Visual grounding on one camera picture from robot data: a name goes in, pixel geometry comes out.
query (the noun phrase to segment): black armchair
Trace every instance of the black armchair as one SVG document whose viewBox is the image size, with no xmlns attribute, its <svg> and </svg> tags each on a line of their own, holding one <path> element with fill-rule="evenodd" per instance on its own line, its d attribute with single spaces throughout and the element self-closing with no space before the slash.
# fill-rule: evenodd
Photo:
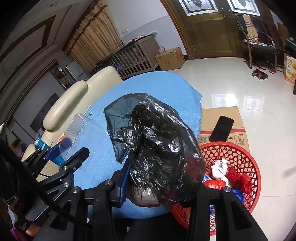
<svg viewBox="0 0 296 241">
<path fill-rule="evenodd" d="M 248 64 L 248 67 L 250 69 L 252 69 L 252 53 L 251 53 L 251 50 L 256 50 L 256 51 L 260 51 L 260 52 L 264 52 L 264 53 L 271 53 L 271 54 L 274 54 L 274 72 L 276 72 L 276 69 L 277 69 L 277 56 L 276 56 L 276 46 L 274 44 L 274 41 L 273 39 L 267 35 L 266 33 L 262 32 L 261 30 L 261 24 L 258 20 L 257 17 L 253 17 L 253 16 L 250 16 L 251 18 L 251 21 L 253 22 L 256 30 L 257 30 L 257 33 L 258 33 L 258 38 L 259 38 L 259 42 L 260 43 L 265 43 L 265 44 L 268 44 L 268 40 L 267 38 L 271 41 L 272 46 L 270 45 L 261 45 L 261 44 L 251 44 L 250 41 L 249 41 L 249 38 L 248 38 L 248 34 L 247 34 L 247 26 L 246 26 L 246 23 L 244 21 L 244 17 L 242 15 L 235 15 L 235 18 L 237 20 L 237 24 L 239 26 L 239 30 L 242 32 L 243 34 L 243 38 L 246 39 L 246 44 L 248 46 L 248 50 L 249 50 L 249 62 L 247 63 Z"/>
</svg>

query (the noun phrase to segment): qr code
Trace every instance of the qr code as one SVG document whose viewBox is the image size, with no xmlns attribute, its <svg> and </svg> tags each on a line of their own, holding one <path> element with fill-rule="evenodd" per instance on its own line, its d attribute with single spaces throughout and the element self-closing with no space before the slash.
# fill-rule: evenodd
<svg viewBox="0 0 296 241">
<path fill-rule="evenodd" d="M 207 143 L 207 137 L 200 137 L 199 143 Z"/>
</svg>

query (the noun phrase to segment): striped towel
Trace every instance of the striped towel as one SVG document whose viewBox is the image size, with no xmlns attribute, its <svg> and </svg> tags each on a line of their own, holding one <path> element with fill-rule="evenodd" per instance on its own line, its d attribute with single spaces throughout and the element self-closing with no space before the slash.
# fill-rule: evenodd
<svg viewBox="0 0 296 241">
<path fill-rule="evenodd" d="M 246 26 L 247 26 L 249 41 L 253 42 L 253 43 L 261 44 L 259 42 L 257 30 L 256 30 L 250 16 L 246 15 L 246 14 L 243 14 L 243 17 L 244 17 L 244 21 L 245 21 Z"/>
</svg>

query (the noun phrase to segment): black phone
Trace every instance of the black phone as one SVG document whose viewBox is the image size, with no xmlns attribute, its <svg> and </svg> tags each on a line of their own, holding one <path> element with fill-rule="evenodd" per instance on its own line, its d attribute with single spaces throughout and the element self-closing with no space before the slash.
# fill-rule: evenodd
<svg viewBox="0 0 296 241">
<path fill-rule="evenodd" d="M 234 120 L 221 115 L 218 119 L 218 122 L 209 137 L 210 142 L 215 141 L 227 141 L 231 128 L 233 126 Z"/>
</svg>

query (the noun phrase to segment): transparent plastic lid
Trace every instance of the transparent plastic lid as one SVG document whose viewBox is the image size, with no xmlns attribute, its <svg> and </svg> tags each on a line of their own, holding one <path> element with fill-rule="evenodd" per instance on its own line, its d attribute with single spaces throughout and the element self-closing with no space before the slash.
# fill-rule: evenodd
<svg viewBox="0 0 296 241">
<path fill-rule="evenodd" d="M 67 161 L 80 148 L 88 148 L 89 157 L 80 167 L 81 170 L 85 171 L 104 135 L 106 135 L 106 133 L 95 120 L 90 119 L 81 113 L 77 113 L 61 138 L 61 140 L 65 138 L 69 139 L 69 141 L 63 142 L 66 143 L 65 145 L 60 145 L 59 149 L 61 155 L 64 160 Z"/>
</svg>

